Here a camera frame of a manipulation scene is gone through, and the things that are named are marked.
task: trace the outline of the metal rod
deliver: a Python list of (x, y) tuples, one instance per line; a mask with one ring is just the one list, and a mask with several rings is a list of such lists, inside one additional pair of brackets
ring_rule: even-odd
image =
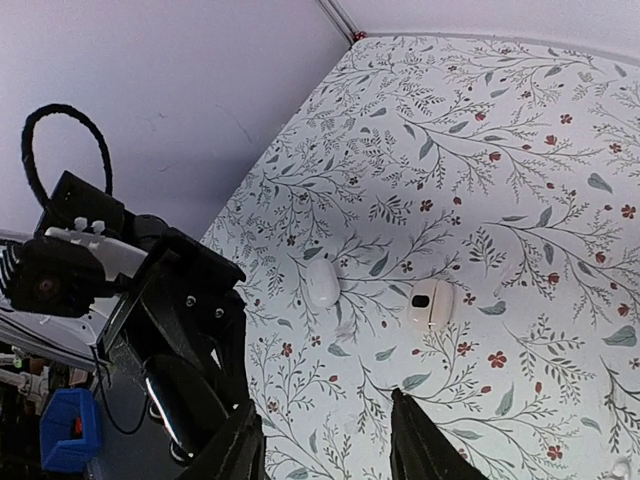
[(341, 18), (340, 14), (335, 10), (333, 5), (328, 5), (329, 0), (316, 0), (318, 6), (324, 14), (329, 18), (333, 26), (347, 39), (349, 45), (353, 45), (354, 38), (349, 25)]
[(347, 14), (347, 12), (344, 9), (344, 7), (342, 5), (340, 5), (340, 2), (338, 0), (326, 0), (326, 1), (327, 1), (327, 3), (329, 3), (329, 5), (331, 5), (333, 10), (336, 12), (338, 17), (342, 21), (342, 23), (344, 23), (345, 26), (349, 29), (349, 33), (353, 37), (353, 35), (356, 34), (360, 29), (358, 27), (356, 27), (355, 22)]

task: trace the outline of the red flower pattern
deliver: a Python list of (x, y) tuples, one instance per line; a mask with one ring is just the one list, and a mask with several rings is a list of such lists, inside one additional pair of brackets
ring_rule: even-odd
[(467, 342), (463, 342), (460, 345), (458, 345), (458, 353), (460, 354), (460, 356), (466, 357), (467, 352), (470, 352), (472, 348), (473, 348), (473, 344), (469, 345)]
[(626, 303), (621, 303), (618, 307), (618, 315), (621, 317), (626, 317), (629, 314), (629, 305)]
[(626, 204), (624, 207), (622, 207), (621, 212), (622, 212), (622, 216), (624, 218), (628, 218), (629, 220), (633, 220), (633, 216), (636, 213), (636, 207), (632, 207), (629, 204)]
[(551, 460), (562, 460), (562, 448), (560, 447), (560, 445), (549, 447), (547, 457), (549, 457)]
[(284, 342), (282, 344), (282, 355), (289, 358), (290, 355), (293, 354), (293, 347), (290, 343)]
[(466, 303), (469, 306), (473, 305), (473, 302), (475, 301), (476, 297), (472, 297), (470, 293), (467, 293), (467, 295), (462, 299), (462, 303)]
[(422, 204), (420, 205), (420, 211), (428, 212), (429, 210), (431, 210), (431, 207), (433, 207), (433, 202), (431, 200), (423, 200)]
[(491, 362), (491, 368), (502, 368), (507, 363), (507, 357), (502, 350), (498, 350), (495, 355), (489, 355), (487, 360)]

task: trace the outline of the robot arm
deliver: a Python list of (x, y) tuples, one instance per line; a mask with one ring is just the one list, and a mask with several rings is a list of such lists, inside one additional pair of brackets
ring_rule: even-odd
[[(62, 318), (107, 355), (125, 339), (144, 365), (172, 454), (188, 467), (180, 479), (262, 480), (265, 441), (244, 368), (244, 302), (234, 290), (242, 271), (69, 172), (52, 201), (78, 220), (68, 229), (45, 212), (33, 239), (3, 252), (0, 289), (12, 307)], [(101, 332), (74, 324), (92, 309), (109, 314)]]

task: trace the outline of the floral wallpaper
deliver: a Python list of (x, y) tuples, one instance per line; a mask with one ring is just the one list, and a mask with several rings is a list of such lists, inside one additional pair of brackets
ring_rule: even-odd
[[(271, 478), (387, 480), (396, 386), (491, 479), (602, 479), (640, 453), (639, 185), (638, 68), (358, 42), (203, 239), (247, 273)], [(328, 310), (305, 291), (318, 257)], [(431, 277), (455, 309), (423, 336), (404, 310)]]

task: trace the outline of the white plastic object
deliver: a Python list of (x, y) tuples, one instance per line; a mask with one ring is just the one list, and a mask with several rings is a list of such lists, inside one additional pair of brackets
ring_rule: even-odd
[(629, 480), (631, 478), (631, 467), (626, 459), (616, 462), (607, 476), (608, 480)]
[(91, 229), (96, 235), (102, 235), (102, 232), (104, 232), (106, 228), (107, 227), (102, 220), (96, 220), (91, 224)]
[(52, 315), (47, 315), (40, 320), (40, 325), (45, 325), (46, 323), (51, 322), (80, 339), (80, 341), (85, 345), (95, 345), (98, 341), (98, 332), (96, 332), (93, 325), (86, 320), (87, 317), (92, 317), (92, 315), (85, 315), (82, 318), (54, 317)]
[(88, 225), (89, 225), (89, 220), (87, 220), (84, 217), (76, 217), (73, 220), (73, 226), (78, 232), (82, 232), (86, 230)]
[[(100, 230), (100, 226), (100, 223), (93, 222), (93, 227), (97, 230)], [(114, 281), (119, 273), (133, 278), (147, 256), (147, 252), (144, 250), (98, 233), (84, 233), (50, 227), (45, 235), (88, 248), (104, 266), (107, 281)]]
[(42, 415), (49, 397), (49, 367), (44, 367), (42, 375), (27, 372), (13, 373), (0, 368), (0, 382), (18, 387), (20, 395), (35, 403), (36, 415)]
[(444, 280), (417, 282), (409, 296), (407, 319), (421, 332), (444, 330), (453, 312), (454, 288)]
[(331, 262), (325, 258), (312, 261), (307, 267), (309, 300), (321, 308), (329, 308), (340, 298), (340, 283)]

